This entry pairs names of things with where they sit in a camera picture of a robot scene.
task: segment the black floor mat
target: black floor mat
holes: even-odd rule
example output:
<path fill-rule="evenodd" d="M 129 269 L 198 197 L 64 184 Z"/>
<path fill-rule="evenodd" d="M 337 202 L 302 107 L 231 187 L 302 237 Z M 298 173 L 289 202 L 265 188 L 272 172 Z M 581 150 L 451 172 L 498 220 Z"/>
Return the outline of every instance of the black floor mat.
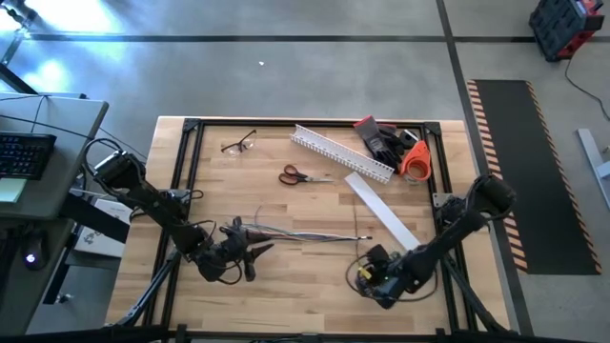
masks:
<path fill-rule="evenodd" d="M 517 192 L 503 223 L 516 267 L 530 274 L 600 274 L 531 84 L 475 80 L 468 90 L 489 171 Z"/>

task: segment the keyboard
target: keyboard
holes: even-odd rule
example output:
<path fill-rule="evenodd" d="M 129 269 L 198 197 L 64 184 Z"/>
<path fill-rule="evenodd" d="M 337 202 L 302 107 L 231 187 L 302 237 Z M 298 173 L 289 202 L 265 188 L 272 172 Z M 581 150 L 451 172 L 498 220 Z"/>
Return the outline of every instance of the keyboard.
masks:
<path fill-rule="evenodd" d="M 40 180 L 55 139 L 52 134 L 0 132 L 0 178 Z"/>

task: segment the wooden tabletop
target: wooden tabletop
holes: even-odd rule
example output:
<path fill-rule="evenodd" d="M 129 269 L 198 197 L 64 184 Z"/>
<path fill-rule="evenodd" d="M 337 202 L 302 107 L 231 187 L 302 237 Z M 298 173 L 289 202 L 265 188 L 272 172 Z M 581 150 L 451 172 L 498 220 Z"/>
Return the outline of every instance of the wooden tabletop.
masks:
<path fill-rule="evenodd" d="M 147 165 L 147 180 L 168 188 L 178 149 L 183 117 L 160 117 Z M 464 194 L 475 179 L 467 133 L 460 121 L 440 121 L 444 147 L 456 194 Z M 256 127 L 252 150 L 237 157 L 220 152 L 223 144 L 239 141 L 251 127 L 206 126 L 194 188 L 205 196 L 195 200 L 191 221 L 212 219 L 230 223 L 240 215 L 244 222 L 257 222 L 292 232 L 323 232 L 371 235 L 361 242 L 363 254 L 374 244 L 400 251 L 399 244 L 375 215 L 354 195 L 343 180 L 352 171 L 335 161 L 290 141 L 291 127 Z M 315 128 L 349 148 L 367 153 L 354 130 Z M 287 163 L 310 176 L 330 177 L 329 184 L 281 184 L 277 175 Z M 185 168 L 191 164 L 187 152 Z M 181 188 L 186 184 L 183 172 Z M 421 242 L 434 234 L 428 188 L 411 185 L 393 176 L 387 185 L 366 182 Z M 107 322 L 121 318 L 146 289 L 160 229 L 151 219 L 138 218 L 126 243 Z M 218 231 L 216 241 L 224 239 Z M 470 283 L 497 321 L 508 327 L 498 280 L 498 270 L 487 230 L 471 234 L 463 243 Z M 436 293 L 419 302 L 398 303 L 381 309 L 373 300 L 360 297 L 345 281 L 345 271 L 356 257 L 354 242 L 276 242 L 255 263 L 256 280 L 234 286 L 208 283 L 195 264 L 182 261 L 178 276 L 171 326 L 187 324 L 190 331 L 243 333 L 377 333 L 424 334 L 448 329 L 442 282 Z M 224 278 L 236 278 L 228 271 Z M 418 293 L 433 288 L 433 280 Z M 160 321 L 165 289 L 159 292 L 155 322 Z M 465 323 L 461 296 L 456 290 L 460 323 Z"/>

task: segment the eyeglasses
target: eyeglasses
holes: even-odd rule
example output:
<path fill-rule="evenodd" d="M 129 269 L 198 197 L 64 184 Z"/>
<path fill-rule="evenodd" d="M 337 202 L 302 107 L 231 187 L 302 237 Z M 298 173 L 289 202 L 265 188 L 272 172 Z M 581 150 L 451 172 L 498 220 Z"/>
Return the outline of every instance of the eyeglasses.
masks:
<path fill-rule="evenodd" d="M 233 143 L 228 145 L 222 149 L 220 152 L 227 153 L 231 156 L 237 156 L 244 152 L 247 149 L 251 149 L 254 146 L 254 142 L 256 141 L 256 130 L 250 131 L 250 133 L 246 134 L 245 137 L 241 138 L 241 140 L 237 143 Z"/>

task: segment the concrete floor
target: concrete floor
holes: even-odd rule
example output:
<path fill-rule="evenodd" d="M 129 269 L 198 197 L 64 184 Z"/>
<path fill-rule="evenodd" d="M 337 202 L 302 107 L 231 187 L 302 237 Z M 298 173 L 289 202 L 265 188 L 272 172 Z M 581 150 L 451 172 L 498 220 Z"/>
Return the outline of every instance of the concrete floor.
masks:
<path fill-rule="evenodd" d="M 433 1 L 29 0 L 44 19 L 33 31 L 131 35 L 442 36 Z M 530 36 L 533 0 L 445 0 L 455 36 Z M 598 36 L 610 35 L 606 26 Z M 1 49 L 9 43 L 2 39 Z M 610 211 L 574 130 L 610 144 L 610 123 L 548 64 L 534 44 L 459 43 L 464 77 L 533 83 L 600 262 L 610 266 Z M 577 54 L 573 79 L 610 104 L 610 44 Z M 24 40 L 10 69 L 38 91 L 83 92 L 111 104 L 103 127 L 148 151 L 159 115 L 463 119 L 445 43 L 126 43 Z M 137 125 L 126 125 L 136 122 Z M 64 305 L 41 306 L 30 333 L 103 324 L 115 272 L 73 269 Z M 610 276 L 520 275 L 534 333 L 588 341 L 610 336 Z"/>

